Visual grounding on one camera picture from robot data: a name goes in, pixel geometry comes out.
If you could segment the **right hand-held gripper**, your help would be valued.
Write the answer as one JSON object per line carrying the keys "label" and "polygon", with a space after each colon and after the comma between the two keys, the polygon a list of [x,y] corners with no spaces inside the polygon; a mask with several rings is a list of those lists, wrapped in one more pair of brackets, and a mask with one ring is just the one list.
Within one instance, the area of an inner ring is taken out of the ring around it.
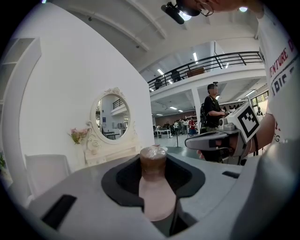
{"label": "right hand-held gripper", "polygon": [[[219,120],[216,130],[192,136],[185,140],[185,146],[193,150],[207,151],[221,150],[222,161],[225,164],[245,164],[249,151],[255,148],[254,156],[258,155],[258,141],[256,133],[260,122],[249,103],[245,103],[225,118]],[[221,147],[221,142],[232,136],[238,137],[235,152],[229,152],[227,147]]]}

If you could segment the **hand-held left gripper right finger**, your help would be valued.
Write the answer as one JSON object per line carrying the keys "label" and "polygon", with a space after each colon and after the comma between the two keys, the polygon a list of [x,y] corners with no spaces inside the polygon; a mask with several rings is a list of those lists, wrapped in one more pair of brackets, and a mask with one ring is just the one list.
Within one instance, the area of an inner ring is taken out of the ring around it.
{"label": "hand-held left gripper right finger", "polygon": [[236,179],[223,175],[230,171],[241,173],[242,166],[207,162],[171,153],[170,156],[182,160],[205,174],[204,185],[192,196],[180,199],[184,213],[195,224],[170,237],[171,240],[227,240],[232,220],[217,208],[234,186]]}

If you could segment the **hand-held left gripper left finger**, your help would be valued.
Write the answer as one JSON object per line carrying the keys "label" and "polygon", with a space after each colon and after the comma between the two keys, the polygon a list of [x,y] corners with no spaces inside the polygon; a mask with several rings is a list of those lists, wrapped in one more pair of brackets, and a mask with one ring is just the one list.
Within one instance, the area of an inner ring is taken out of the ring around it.
{"label": "hand-held left gripper left finger", "polygon": [[62,195],[77,198],[58,232],[71,240],[164,240],[165,236],[145,217],[140,207],[123,207],[103,191],[101,180],[111,168],[128,161],[122,157],[78,170],[29,205],[42,217]]}

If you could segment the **person's right hand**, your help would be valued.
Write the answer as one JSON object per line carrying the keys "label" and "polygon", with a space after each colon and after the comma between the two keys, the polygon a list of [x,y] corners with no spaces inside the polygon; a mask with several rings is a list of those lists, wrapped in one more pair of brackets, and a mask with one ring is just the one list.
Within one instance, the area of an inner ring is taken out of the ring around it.
{"label": "person's right hand", "polygon": [[[213,143],[217,147],[227,147],[229,149],[229,152],[231,153],[235,152],[237,147],[237,142],[238,142],[238,137],[236,135],[232,135],[228,138],[213,141]],[[221,150],[207,151],[205,152],[205,154],[203,154],[200,150],[197,150],[197,154],[199,155],[199,158],[209,162],[220,163],[222,161]]]}

